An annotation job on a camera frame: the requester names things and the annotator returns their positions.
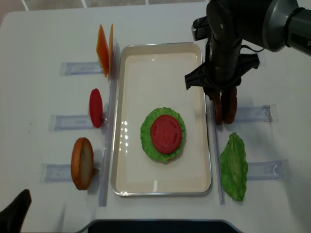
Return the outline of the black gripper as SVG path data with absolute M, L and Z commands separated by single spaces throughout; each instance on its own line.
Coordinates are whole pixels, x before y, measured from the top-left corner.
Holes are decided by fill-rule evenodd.
M 206 16 L 192 24 L 192 36 L 195 41 L 207 39 L 207 56 L 204 63 L 185 75 L 185 85 L 204 88 L 210 100 L 220 99 L 225 115 L 237 112 L 237 86 L 241 77 L 251 69 L 259 67 L 259 57 L 242 54 L 242 39 L 234 23 L 232 0 L 211 0 L 206 8 Z

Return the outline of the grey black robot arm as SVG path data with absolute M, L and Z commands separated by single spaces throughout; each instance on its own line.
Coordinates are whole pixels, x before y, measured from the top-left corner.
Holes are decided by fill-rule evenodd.
M 186 88 L 216 91 L 240 85 L 242 76 L 259 67 L 256 53 L 242 54 L 242 41 L 277 52 L 292 47 L 311 52 L 311 12 L 294 0 L 212 0 L 206 15 L 192 24 L 193 39 L 207 40 L 204 63 L 185 76 Z

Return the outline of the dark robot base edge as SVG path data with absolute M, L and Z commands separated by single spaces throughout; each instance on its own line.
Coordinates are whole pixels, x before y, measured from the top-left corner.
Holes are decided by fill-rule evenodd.
M 80 233 L 240 233 L 224 220 L 96 220 Z

